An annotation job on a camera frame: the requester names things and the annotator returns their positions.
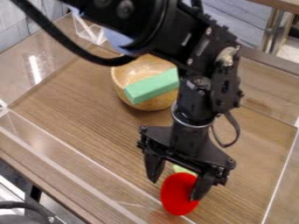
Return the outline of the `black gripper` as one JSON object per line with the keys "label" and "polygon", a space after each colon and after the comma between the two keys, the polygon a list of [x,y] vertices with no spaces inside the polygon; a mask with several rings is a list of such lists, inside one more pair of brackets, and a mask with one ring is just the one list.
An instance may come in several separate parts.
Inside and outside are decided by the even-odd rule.
{"label": "black gripper", "polygon": [[144,153],[148,179],[152,183],[158,182],[167,162],[198,174],[191,201],[202,200],[212,186],[224,186],[230,172],[236,167],[236,162],[220,149],[230,147],[236,141],[223,144],[216,139],[218,146],[211,140],[210,129],[218,115],[208,108],[172,108],[171,126],[139,128],[136,146]]}

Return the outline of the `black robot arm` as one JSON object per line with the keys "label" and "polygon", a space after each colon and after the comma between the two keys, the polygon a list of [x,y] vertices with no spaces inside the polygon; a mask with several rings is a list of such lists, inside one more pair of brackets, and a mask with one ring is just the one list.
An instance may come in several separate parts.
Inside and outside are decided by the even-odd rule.
{"label": "black robot arm", "polygon": [[200,8],[200,0],[62,0],[84,18],[123,34],[120,46],[132,56],[146,53],[178,67],[179,92],[172,125],[143,126],[138,147],[144,153],[147,177],[156,181],[171,162],[198,174],[188,200],[200,200],[224,185],[236,161],[223,152],[214,129],[219,116],[235,128],[230,111],[240,106],[238,37]]}

